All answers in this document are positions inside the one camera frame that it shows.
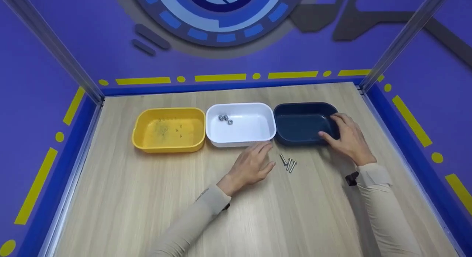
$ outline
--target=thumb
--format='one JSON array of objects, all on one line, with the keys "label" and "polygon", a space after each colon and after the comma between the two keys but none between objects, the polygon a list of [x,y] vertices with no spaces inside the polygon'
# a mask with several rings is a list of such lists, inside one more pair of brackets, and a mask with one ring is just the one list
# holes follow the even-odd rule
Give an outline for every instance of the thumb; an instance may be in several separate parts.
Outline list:
[{"label": "thumb", "polygon": [[318,135],[323,138],[330,146],[334,147],[337,145],[338,141],[331,137],[331,135],[325,132],[318,132]]},{"label": "thumb", "polygon": [[271,161],[262,170],[258,172],[258,176],[261,178],[261,180],[267,177],[268,173],[272,171],[274,166],[275,166],[275,162]]}]

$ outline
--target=yellow plastic bin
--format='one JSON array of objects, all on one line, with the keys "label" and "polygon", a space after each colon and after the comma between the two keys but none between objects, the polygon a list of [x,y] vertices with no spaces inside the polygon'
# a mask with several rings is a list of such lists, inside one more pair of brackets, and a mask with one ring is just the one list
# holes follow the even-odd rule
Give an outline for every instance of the yellow plastic bin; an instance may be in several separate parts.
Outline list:
[{"label": "yellow plastic bin", "polygon": [[136,120],[132,141],[146,153],[195,152],[205,141],[205,113],[197,108],[143,111]]}]

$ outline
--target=enclosure wall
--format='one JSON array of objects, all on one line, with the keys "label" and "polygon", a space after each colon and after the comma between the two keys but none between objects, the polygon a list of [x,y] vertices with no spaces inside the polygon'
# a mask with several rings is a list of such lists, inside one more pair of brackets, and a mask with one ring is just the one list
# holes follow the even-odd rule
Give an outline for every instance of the enclosure wall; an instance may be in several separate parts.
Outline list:
[{"label": "enclosure wall", "polygon": [[[295,7],[290,15],[285,12],[280,17],[285,19],[266,35],[217,49],[174,35],[177,32],[158,25],[137,0],[30,1],[106,95],[358,83],[423,2],[301,0],[305,6]],[[149,2],[144,5],[161,3]],[[401,18],[385,23],[378,18],[381,11]],[[308,25],[300,25],[302,20]],[[164,38],[170,49],[162,50],[135,33],[137,23]],[[155,55],[134,47],[133,39],[148,45]]]},{"label": "enclosure wall", "polygon": [[0,256],[36,256],[96,105],[0,0]]},{"label": "enclosure wall", "polygon": [[446,0],[368,92],[467,256],[472,255],[471,1]]}]

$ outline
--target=wrist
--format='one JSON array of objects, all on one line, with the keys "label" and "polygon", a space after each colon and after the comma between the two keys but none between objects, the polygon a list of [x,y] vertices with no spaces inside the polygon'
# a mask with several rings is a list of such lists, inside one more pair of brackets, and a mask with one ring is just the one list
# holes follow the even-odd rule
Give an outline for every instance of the wrist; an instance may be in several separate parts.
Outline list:
[{"label": "wrist", "polygon": [[219,182],[216,184],[226,195],[232,197],[234,193],[241,189],[238,181],[229,174],[226,174]]},{"label": "wrist", "polygon": [[372,155],[372,153],[354,156],[352,160],[354,161],[356,166],[364,166],[370,163],[377,163],[377,159],[374,155]]}]

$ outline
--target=circular wall graphic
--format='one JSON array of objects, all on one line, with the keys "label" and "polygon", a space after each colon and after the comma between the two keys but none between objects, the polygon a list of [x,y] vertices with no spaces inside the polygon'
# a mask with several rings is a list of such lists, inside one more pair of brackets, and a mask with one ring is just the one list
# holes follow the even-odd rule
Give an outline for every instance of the circular wall graphic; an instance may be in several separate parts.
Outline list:
[{"label": "circular wall graphic", "polygon": [[137,0],[162,27],[189,42],[226,47],[279,25],[301,0]]}]

